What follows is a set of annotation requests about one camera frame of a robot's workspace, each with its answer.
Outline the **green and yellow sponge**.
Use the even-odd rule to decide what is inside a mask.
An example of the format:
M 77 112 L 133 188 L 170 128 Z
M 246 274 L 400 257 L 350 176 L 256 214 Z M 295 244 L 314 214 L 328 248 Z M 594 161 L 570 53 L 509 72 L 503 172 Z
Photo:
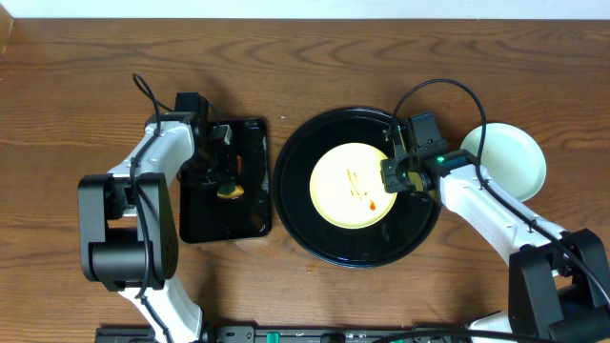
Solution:
M 224 184 L 219 187 L 216 196 L 221 199 L 236 199 L 244 194 L 244 189 L 240 185 Z

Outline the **yellow plate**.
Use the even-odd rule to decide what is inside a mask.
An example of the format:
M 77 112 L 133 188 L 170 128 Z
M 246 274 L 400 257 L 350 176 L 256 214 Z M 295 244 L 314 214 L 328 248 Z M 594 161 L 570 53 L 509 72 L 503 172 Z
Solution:
M 317 212 L 331 224 L 360 230 L 380 221 L 397 196 L 385 191 L 381 162 L 387 155 L 363 143 L 327 151 L 310 177 L 310 196 Z

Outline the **light blue plate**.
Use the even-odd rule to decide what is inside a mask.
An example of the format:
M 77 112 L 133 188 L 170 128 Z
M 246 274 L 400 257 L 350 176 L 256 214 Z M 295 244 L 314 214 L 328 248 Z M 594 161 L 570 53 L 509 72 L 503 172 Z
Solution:
M 504 123 L 486 125 L 481 164 L 520 202 L 540 191 L 547 173 L 544 154 L 534 138 Z

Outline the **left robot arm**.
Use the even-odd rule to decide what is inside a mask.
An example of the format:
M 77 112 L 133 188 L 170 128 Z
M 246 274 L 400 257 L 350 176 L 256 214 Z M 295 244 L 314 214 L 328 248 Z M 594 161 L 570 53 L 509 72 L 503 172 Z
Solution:
M 208 147 L 230 147 L 227 124 L 207 126 L 193 111 L 153 116 L 132 152 L 105 174 L 78 184 L 80 258 L 85 277 L 131 301 L 152 342 L 211 342 L 204 312 L 176 274 L 178 243 L 169 186 Z

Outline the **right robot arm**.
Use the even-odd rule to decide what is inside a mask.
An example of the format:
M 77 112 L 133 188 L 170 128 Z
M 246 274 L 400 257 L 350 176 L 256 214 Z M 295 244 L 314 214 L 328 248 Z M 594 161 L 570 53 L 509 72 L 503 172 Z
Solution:
M 476 155 L 448 151 L 432 117 L 406 126 L 392 120 L 386 138 L 394 154 L 381 163 L 385 190 L 435 200 L 468 222 L 508 265 L 508 308 L 471 322 L 473 341 L 608 338 L 609 265 L 593 232 L 568 232 L 538 216 L 497 184 Z

